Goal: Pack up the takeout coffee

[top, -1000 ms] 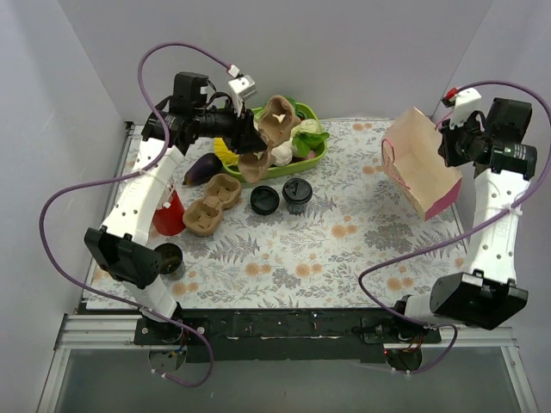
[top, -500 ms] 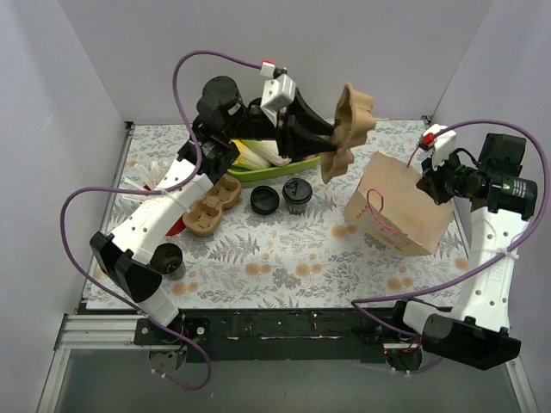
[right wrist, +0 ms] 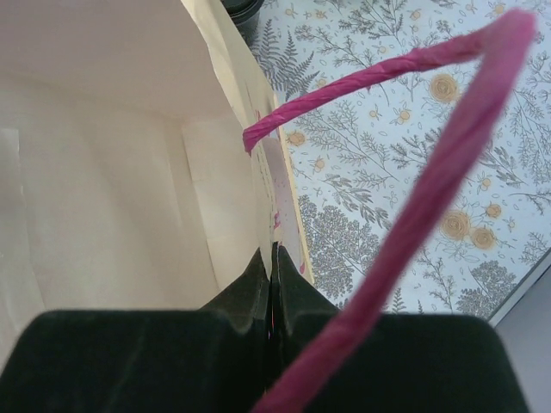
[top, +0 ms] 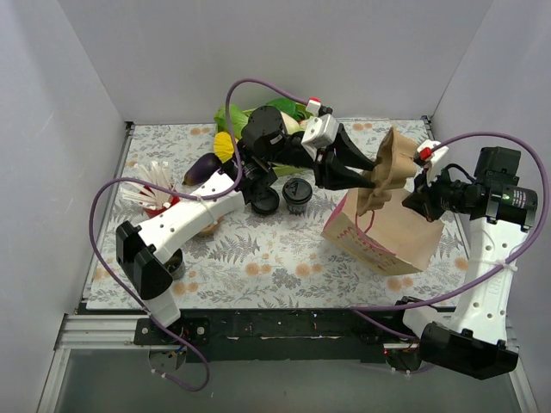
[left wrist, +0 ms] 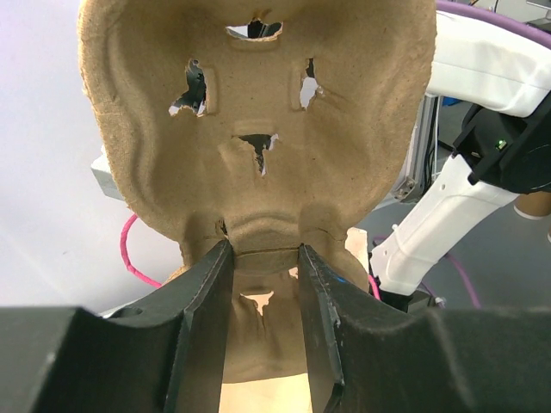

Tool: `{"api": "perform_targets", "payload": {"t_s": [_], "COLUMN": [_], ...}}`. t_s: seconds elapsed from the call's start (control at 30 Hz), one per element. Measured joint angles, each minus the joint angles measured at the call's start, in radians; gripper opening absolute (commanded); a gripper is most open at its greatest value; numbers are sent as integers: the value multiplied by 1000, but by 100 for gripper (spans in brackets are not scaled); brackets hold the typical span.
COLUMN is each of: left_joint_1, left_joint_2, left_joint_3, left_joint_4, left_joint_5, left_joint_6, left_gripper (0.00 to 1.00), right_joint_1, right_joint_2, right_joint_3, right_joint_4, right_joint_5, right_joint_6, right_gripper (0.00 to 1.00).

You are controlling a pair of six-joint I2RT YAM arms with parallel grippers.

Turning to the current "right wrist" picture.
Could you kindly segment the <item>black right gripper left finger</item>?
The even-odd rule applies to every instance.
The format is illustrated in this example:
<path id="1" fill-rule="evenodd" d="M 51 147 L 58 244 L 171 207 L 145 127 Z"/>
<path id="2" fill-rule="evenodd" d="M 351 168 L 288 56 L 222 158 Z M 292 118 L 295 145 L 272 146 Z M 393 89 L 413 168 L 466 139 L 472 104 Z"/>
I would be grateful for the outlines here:
<path id="1" fill-rule="evenodd" d="M 246 412 L 265 388 L 269 281 L 255 254 L 202 308 L 58 310 L 23 331 L 4 412 Z"/>

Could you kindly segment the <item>pink paper gift bag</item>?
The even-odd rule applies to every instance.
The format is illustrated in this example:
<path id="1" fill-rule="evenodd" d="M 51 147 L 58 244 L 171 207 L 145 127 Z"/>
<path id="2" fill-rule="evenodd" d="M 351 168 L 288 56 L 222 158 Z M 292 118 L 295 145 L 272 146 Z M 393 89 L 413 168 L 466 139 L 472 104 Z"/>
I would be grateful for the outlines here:
<path id="1" fill-rule="evenodd" d="M 259 254 L 265 388 L 246 412 L 308 412 L 386 314 L 482 153 L 535 28 L 514 9 L 278 105 L 219 1 L 2 2 L 1 375 L 42 313 L 198 310 Z M 359 89 L 476 58 L 363 283 L 274 379 L 274 246 L 309 283 L 282 126 Z"/>

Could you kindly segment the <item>dark paper coffee cup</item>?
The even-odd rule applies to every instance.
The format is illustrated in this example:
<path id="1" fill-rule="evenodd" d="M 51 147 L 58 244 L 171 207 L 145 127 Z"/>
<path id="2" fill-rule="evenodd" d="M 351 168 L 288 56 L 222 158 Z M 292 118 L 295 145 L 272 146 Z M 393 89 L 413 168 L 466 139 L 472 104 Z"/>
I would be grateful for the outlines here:
<path id="1" fill-rule="evenodd" d="M 256 31 L 260 9 L 264 0 L 222 0 L 226 12 L 244 38 L 250 38 Z"/>

